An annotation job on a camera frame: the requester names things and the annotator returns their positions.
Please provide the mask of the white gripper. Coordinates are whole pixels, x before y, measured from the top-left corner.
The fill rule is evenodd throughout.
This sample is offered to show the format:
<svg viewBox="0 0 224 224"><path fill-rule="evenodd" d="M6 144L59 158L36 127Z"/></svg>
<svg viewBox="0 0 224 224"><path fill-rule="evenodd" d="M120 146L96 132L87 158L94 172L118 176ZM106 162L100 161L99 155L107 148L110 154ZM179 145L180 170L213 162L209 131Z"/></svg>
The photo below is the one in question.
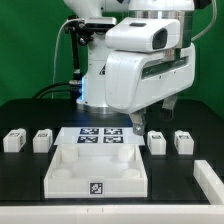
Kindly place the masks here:
<svg viewBox="0 0 224 224"><path fill-rule="evenodd" d="M194 76L194 45L182 49L180 58L172 61L164 61L163 52L144 54L113 51L106 62L106 103L117 112L130 114L133 133L143 136L145 115L138 110L165 98L160 118L172 120L176 93L189 88Z"/></svg>

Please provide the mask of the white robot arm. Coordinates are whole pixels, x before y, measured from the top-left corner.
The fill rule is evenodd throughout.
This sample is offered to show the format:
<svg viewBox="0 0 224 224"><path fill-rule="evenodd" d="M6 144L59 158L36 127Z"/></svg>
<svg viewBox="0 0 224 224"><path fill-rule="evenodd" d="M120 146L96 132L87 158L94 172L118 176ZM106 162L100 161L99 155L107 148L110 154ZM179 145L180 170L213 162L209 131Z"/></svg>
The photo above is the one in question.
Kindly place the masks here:
<svg viewBox="0 0 224 224"><path fill-rule="evenodd" d="M127 114L137 135L145 131L145 109L158 101L170 119L176 94L195 77L193 13L216 0L63 1L88 47L79 107Z"/></svg>

